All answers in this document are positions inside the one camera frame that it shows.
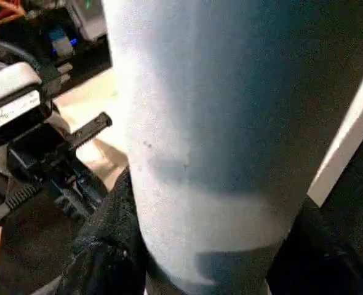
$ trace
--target label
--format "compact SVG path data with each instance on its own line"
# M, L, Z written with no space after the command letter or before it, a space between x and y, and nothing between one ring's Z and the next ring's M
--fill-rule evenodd
M16 119L18 116L28 112L41 104L39 92L34 90L0 107L0 126Z

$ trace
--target black cloth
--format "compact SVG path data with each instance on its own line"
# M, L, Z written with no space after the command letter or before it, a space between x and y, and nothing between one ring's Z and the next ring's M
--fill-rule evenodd
M35 294L143 294L146 257L127 168L81 229L61 278Z
M18 189L10 182L8 192ZM0 295L27 295L60 275L82 224L42 191L9 216L0 242Z

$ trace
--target black machine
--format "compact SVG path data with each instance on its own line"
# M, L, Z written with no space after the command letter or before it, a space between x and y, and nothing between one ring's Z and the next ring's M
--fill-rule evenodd
M10 44L0 42L0 49L26 61L0 71L0 171L24 184L19 191L3 196L5 176L0 174L0 223L41 189L49 191L67 216L85 219L99 206L107 190L76 157L76 149L112 121L101 113L72 134L52 125L47 120L57 115L57 110L43 89L38 74L41 65ZM4 85L12 74L21 79Z

